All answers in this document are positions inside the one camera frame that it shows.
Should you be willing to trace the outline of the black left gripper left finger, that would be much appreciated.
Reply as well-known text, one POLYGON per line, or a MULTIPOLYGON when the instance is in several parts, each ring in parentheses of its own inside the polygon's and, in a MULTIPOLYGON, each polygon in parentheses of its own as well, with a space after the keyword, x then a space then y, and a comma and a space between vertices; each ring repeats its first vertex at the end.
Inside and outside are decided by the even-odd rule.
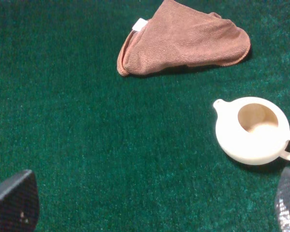
POLYGON ((33 232, 40 203, 35 174, 22 170, 0 183, 0 232, 33 232))

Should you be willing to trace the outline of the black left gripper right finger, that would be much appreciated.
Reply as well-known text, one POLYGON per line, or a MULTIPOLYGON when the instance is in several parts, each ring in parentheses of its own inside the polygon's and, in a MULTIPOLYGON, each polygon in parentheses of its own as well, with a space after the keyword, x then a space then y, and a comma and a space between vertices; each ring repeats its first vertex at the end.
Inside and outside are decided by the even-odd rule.
POLYGON ((281 173, 275 197, 275 212, 282 232, 290 232, 290 167, 281 173))

